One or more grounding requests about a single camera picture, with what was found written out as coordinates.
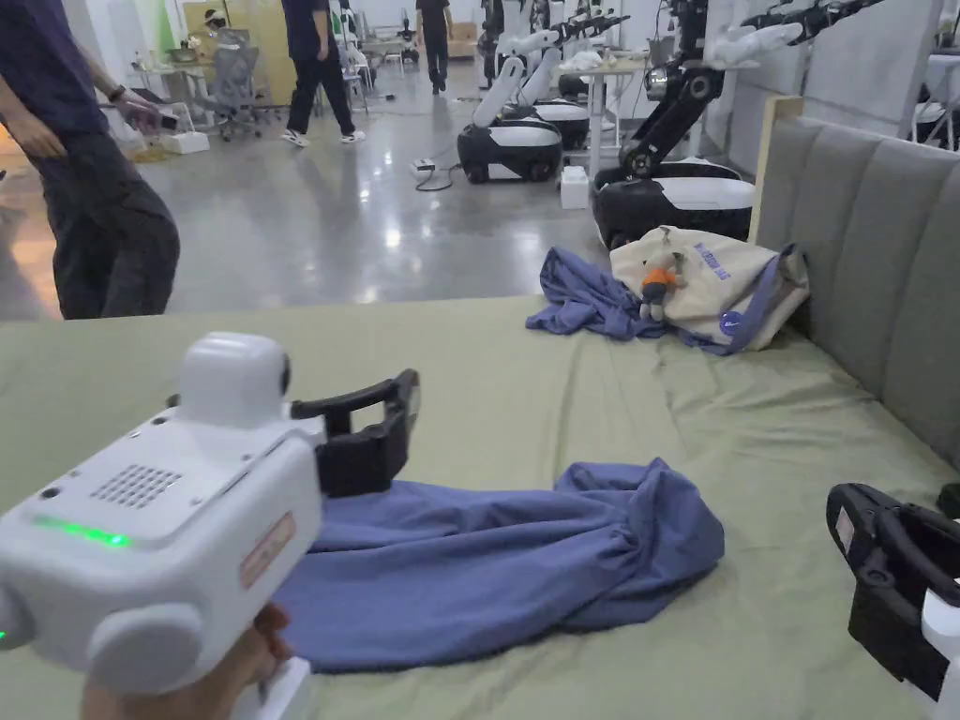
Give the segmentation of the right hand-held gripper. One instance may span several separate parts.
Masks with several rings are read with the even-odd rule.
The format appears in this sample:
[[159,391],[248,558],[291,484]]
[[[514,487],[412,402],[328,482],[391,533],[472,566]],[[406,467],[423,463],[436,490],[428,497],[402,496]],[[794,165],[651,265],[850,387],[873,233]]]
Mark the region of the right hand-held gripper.
[[[850,636],[921,706],[957,707],[958,523],[859,483],[831,488],[826,523],[854,577]],[[928,589],[918,603],[896,568]]]

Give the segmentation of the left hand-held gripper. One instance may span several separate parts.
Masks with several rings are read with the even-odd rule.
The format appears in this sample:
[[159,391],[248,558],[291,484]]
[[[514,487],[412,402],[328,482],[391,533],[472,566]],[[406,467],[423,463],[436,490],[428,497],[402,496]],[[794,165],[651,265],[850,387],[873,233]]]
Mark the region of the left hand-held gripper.
[[[209,674],[318,536],[321,419],[296,421],[269,337],[192,345],[171,408],[75,465],[1,521],[1,647],[27,647],[120,696]],[[402,419],[329,440],[331,499],[383,493],[409,455]],[[291,656],[228,719],[307,719]]]

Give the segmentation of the person's left hand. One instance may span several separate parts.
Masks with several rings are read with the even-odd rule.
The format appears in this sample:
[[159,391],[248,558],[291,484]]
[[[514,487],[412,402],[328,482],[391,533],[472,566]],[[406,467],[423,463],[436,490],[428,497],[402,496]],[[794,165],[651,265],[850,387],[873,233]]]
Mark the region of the person's left hand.
[[120,696],[89,680],[81,719],[228,719],[244,691],[270,681],[291,650],[281,637],[289,614],[271,603],[222,661],[192,685],[157,696]]

